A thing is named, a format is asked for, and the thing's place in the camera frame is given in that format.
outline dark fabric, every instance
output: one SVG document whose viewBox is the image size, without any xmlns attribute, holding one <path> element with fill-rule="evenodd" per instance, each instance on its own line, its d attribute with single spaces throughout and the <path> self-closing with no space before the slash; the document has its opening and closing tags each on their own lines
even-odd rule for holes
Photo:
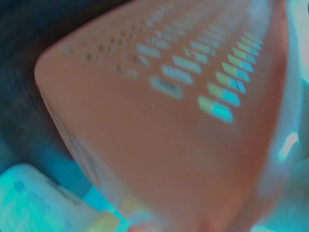
<svg viewBox="0 0 309 232">
<path fill-rule="evenodd" d="M 68 189 L 82 179 L 69 160 L 34 82 L 39 55 L 89 20 L 127 0 L 1 0 L 0 1 L 0 173 L 17 162 L 36 166 Z M 14 156 L 5 158 L 9 148 Z M 63 173 L 67 167 L 70 173 Z"/>
</svg>

